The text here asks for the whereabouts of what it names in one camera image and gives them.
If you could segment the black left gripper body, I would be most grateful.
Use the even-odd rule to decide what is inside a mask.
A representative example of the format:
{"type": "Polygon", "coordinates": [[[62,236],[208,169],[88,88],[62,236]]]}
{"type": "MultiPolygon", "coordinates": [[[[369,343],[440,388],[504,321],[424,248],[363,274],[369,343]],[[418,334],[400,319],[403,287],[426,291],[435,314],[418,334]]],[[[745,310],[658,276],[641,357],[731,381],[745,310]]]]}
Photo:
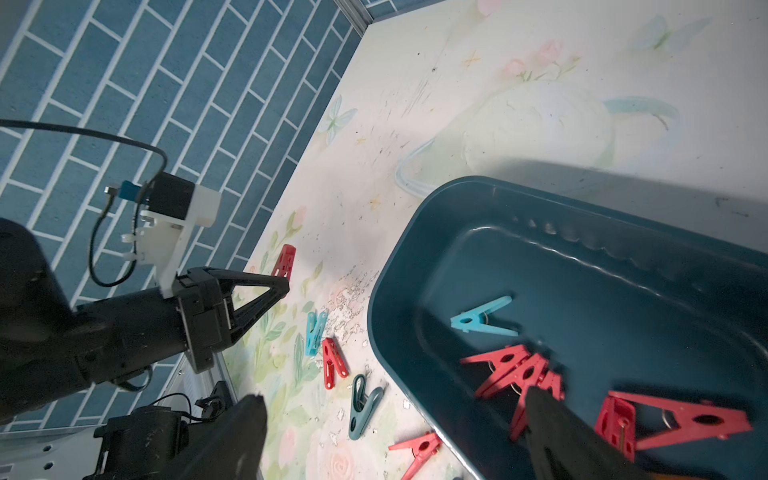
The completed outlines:
{"type": "Polygon", "coordinates": [[[78,320],[104,326],[106,339],[76,355],[85,378],[120,383],[152,364],[184,353],[197,373],[232,345],[232,272],[189,272],[172,285],[82,304],[78,320]]]}

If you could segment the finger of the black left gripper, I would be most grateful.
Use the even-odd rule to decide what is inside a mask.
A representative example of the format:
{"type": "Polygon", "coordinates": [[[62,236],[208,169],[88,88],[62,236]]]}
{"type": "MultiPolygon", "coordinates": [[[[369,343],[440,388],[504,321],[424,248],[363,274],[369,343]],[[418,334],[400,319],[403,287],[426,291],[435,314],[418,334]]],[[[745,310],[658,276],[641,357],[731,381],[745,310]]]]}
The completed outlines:
{"type": "Polygon", "coordinates": [[[284,276],[253,274],[235,270],[207,268],[216,280],[223,313],[223,344],[236,344],[259,319],[290,291],[284,276]]]}

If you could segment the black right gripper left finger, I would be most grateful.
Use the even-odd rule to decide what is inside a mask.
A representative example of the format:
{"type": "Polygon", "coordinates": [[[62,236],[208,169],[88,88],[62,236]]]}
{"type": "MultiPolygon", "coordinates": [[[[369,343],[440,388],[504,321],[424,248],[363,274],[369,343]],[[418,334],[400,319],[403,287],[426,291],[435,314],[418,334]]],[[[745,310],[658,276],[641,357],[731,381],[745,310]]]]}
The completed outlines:
{"type": "Polygon", "coordinates": [[[268,431],[262,396],[249,394],[210,424],[157,479],[257,479],[268,431]]]}

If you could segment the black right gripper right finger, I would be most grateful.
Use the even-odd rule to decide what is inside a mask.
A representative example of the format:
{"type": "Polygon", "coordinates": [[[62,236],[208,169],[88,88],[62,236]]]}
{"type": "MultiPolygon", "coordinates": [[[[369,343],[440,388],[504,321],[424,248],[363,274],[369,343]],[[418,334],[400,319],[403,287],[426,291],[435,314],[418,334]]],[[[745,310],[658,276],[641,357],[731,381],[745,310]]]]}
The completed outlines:
{"type": "Polygon", "coordinates": [[[550,393],[531,387],[525,404],[527,441],[537,479],[648,477],[550,393]]]}

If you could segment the red clothespin row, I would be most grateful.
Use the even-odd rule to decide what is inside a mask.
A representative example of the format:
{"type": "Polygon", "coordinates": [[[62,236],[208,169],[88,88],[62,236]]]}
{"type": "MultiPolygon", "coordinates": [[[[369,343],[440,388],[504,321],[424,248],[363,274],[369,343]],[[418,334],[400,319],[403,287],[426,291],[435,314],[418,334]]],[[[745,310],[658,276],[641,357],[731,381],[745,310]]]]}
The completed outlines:
{"type": "Polygon", "coordinates": [[[290,280],[295,257],[296,248],[293,245],[284,244],[272,269],[271,275],[290,280]]]}

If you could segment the dark teal storage box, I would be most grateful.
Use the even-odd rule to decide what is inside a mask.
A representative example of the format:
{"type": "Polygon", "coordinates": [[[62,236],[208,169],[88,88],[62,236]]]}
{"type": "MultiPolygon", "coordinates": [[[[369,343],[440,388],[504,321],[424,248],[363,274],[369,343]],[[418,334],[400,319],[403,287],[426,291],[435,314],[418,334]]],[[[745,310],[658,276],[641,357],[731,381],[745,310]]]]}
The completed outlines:
{"type": "Polygon", "coordinates": [[[767,475],[764,253],[500,180],[465,177],[419,206],[373,290],[376,357],[480,479],[530,479],[511,441],[517,396],[475,390],[488,366],[461,359],[510,339],[463,333],[459,313],[500,297],[490,323],[547,358],[565,405],[597,420],[611,390],[709,401],[751,430],[641,454],[651,471],[716,479],[767,475]]]}

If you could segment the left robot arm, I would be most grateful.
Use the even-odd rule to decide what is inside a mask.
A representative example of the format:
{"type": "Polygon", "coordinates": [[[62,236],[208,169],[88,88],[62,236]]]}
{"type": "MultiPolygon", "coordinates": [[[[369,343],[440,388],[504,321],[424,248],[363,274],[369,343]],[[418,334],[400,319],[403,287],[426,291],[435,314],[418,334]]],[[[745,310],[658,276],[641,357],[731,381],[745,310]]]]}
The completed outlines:
{"type": "Polygon", "coordinates": [[[285,276],[193,268],[159,289],[71,308],[34,235],[1,222],[1,420],[185,354],[197,373],[290,291],[285,276]]]}

